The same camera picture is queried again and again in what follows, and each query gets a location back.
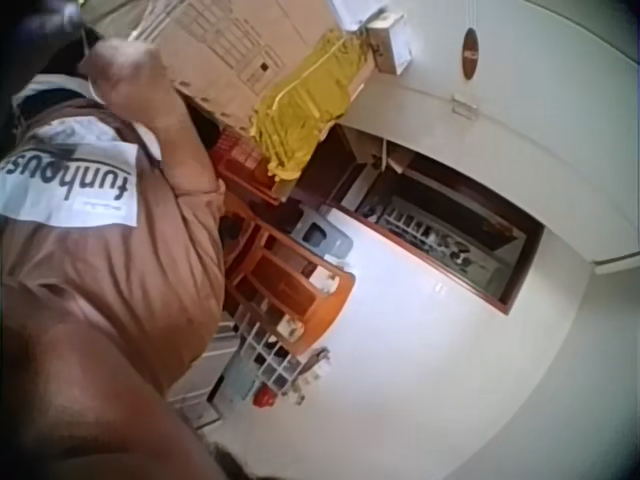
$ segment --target red object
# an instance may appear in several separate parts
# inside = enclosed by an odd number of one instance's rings
[[[250,139],[226,128],[209,150],[209,158],[225,180],[239,184],[272,205],[280,203],[272,192],[276,180],[268,174],[269,161]]]
[[[253,396],[253,405],[258,408],[273,407],[276,404],[277,398],[278,394],[271,390],[269,385],[263,383]]]

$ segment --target cardboard box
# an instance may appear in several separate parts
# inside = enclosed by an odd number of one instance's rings
[[[336,25],[326,0],[187,0],[139,38],[181,91],[248,134],[261,97]]]
[[[412,58],[404,13],[382,13],[367,24],[367,33],[378,70],[400,75]]]

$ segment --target white wall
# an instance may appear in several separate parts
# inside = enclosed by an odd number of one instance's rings
[[[562,344],[591,266],[547,231],[505,316],[339,212],[355,289],[302,407],[248,406],[214,433],[261,474],[440,479],[522,405]]]
[[[638,458],[640,269],[593,276],[540,384],[447,480],[623,479]]]
[[[474,3],[477,18],[468,13]],[[638,73],[632,61],[522,1],[391,4],[408,15],[413,64],[399,78],[375,76],[346,125],[475,178],[589,260],[638,250]],[[470,25],[478,30],[480,63],[467,84],[460,50]],[[480,107],[479,120],[451,113],[454,93]]]

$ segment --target person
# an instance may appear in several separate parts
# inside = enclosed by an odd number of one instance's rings
[[[153,47],[101,41],[80,69],[104,104],[10,89],[0,476],[253,478],[163,400],[220,319],[224,185]]]

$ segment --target white label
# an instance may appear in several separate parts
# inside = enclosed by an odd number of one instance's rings
[[[40,144],[0,163],[0,214],[56,227],[136,226],[138,146]]]

